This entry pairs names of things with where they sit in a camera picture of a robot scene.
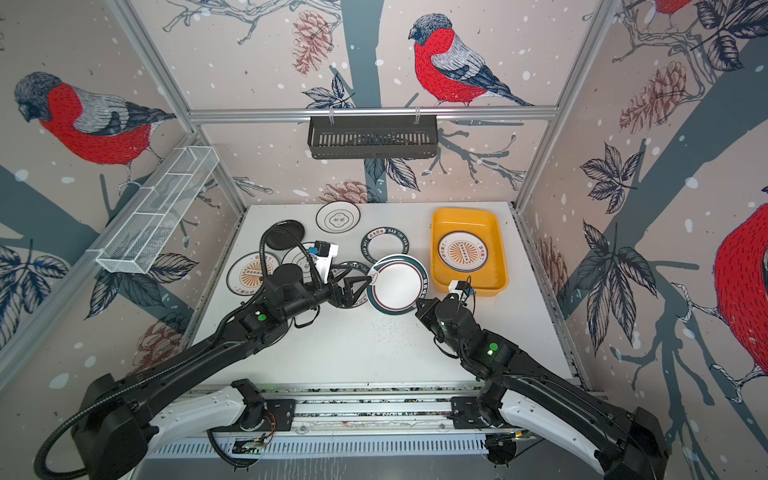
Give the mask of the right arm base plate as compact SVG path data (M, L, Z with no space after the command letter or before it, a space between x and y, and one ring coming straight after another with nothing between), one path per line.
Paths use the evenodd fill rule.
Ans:
M450 398L450 412L447 419L457 430L466 429L502 429L511 425L503 420L490 420L489 416L483 416L480 404L473 396L454 396Z

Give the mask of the striped green rim plate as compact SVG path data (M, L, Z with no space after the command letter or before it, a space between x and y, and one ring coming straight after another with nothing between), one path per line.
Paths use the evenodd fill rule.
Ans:
M386 315L403 315L416 308L416 301L428 291L429 278L424 265L415 257L393 254L377 261L369 270L371 283L367 299Z

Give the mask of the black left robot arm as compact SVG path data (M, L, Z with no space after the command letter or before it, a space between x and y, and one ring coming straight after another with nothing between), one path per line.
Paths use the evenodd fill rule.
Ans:
M117 479L137 466L160 437L152 420L182 394L213 374L278 342L291 319L322 304L350 306L372 279L343 275L325 283L304 284L302 269L279 266L253 297L228 313L212 335L185 351L137 374L115 379L105 374L87 387L80 409L43 441L33 470L40 479ZM55 472L47 457L69 433L83 468Z

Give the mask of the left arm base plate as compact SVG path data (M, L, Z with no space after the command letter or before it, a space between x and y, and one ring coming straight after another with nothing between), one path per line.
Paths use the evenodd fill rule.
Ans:
M234 424L243 432L287 432L291 430L297 402L293 399L267 399L248 402Z

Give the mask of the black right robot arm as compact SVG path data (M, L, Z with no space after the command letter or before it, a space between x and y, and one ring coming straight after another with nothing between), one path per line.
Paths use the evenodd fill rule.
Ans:
M606 479L662 479L669 449L657 417L627 411L545 368L517 344L483 329L459 296L419 299L416 316L484 384L481 418L509 424L570 452Z

